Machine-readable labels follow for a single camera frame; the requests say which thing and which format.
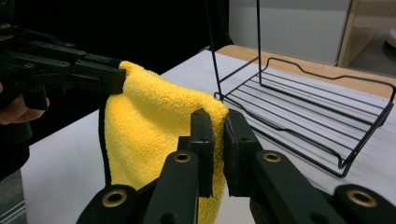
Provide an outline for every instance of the screw hole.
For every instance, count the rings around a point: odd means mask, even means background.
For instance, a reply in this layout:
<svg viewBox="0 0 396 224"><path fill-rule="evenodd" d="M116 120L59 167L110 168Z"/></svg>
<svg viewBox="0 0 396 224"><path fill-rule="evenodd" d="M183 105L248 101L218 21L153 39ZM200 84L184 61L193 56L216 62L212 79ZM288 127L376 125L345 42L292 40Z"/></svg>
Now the screw hole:
<svg viewBox="0 0 396 224"><path fill-rule="evenodd" d="M266 161L270 161L270 162L280 162L281 161L281 158L279 157L279 155L277 155L273 152L265 153L263 157Z"/></svg>
<svg viewBox="0 0 396 224"><path fill-rule="evenodd" d="M173 213L165 213L161 216L161 224L174 224L176 223L176 215Z"/></svg>
<svg viewBox="0 0 396 224"><path fill-rule="evenodd" d="M177 154L175 160L178 162L187 162L191 160L191 156L189 154Z"/></svg>

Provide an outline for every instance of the table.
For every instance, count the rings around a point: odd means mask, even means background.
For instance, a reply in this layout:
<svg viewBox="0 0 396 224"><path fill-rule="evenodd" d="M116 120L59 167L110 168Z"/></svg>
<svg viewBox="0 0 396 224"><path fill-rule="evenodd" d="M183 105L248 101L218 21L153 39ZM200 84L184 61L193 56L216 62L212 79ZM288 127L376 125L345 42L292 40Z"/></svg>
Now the table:
<svg viewBox="0 0 396 224"><path fill-rule="evenodd" d="M217 52L219 72L224 76L240 64L251 60L257 55L257 50L238 46L227 46ZM396 79L378 77L362 72L350 71L344 68L324 64L311 63L299 59L292 59L281 55L262 53L265 59L269 56L281 57L297 62L312 71L325 71L329 76L349 73L354 76L372 77L388 81L396 85ZM274 64L274 67L284 70L291 68ZM253 65L247 70L255 71ZM204 50L191 57L186 62L162 74L162 76L176 84L192 89L213 92L217 90L214 77L211 53ZM370 90L371 94L386 96L386 91L372 86L352 85L348 82L336 84L359 91ZM394 129L396 114L389 115L387 124ZM29 224L36 223L75 223L81 211L85 208L96 192L105 185L103 161L98 137L98 111L61 129L47 138L31 145L31 158L21 168L23 190L26 204L26 214ZM389 137L392 133L381 130L375 136ZM368 150L358 157L346 178L337 178L315 169L312 165L285 153L298 169L307 176L315 187L332 193L340 184L355 183L372 189L396 204L395 168L396 153L392 152L394 141L392 135L385 138L382 153L372 153ZM367 163L375 158L379 162ZM224 194L217 223L254 223L247 198L229 198Z"/></svg>

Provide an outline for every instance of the wire rack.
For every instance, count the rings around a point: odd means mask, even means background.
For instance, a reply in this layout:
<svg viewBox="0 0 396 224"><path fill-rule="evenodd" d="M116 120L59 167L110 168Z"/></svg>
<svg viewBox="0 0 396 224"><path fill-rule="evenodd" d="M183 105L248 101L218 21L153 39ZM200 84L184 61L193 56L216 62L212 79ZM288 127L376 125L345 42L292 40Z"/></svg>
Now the wire rack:
<svg viewBox="0 0 396 224"><path fill-rule="evenodd" d="M216 54L213 62L219 91L215 97L242 111L251 128L261 137L291 151L317 167L339 177L347 173L375 130L384 124L396 88L390 83L353 76L328 77L305 71L299 64L278 58L262 66L260 1L257 1L258 56L220 79ZM272 69L272 62L295 67L299 73L323 79L351 79L389 88L387 101L349 94L309 78L290 76ZM221 83L252 63L258 72L227 93Z"/></svg>

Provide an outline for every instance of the yellow towel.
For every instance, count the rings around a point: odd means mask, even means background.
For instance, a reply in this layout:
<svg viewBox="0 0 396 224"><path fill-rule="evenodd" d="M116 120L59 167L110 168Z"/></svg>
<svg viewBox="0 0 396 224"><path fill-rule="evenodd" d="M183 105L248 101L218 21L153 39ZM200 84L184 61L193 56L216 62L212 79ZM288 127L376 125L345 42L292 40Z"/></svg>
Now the yellow towel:
<svg viewBox="0 0 396 224"><path fill-rule="evenodd" d="M180 136L190 136L191 113L203 108L215 135L213 198L200 198L199 223L214 223L223 195L223 129L228 108L212 95L187 89L130 62L123 93L110 95L104 135L111 184L140 189L156 179L166 156L177 150Z"/></svg>

